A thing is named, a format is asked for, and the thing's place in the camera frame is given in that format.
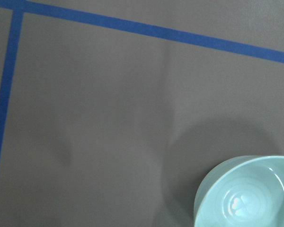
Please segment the mint green bowl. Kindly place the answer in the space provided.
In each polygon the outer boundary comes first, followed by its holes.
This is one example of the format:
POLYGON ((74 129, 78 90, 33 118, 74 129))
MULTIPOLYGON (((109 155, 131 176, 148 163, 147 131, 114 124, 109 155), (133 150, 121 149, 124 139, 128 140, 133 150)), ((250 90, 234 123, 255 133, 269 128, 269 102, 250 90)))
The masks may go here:
POLYGON ((214 167, 194 202, 195 227, 284 227, 284 156, 240 156, 214 167))

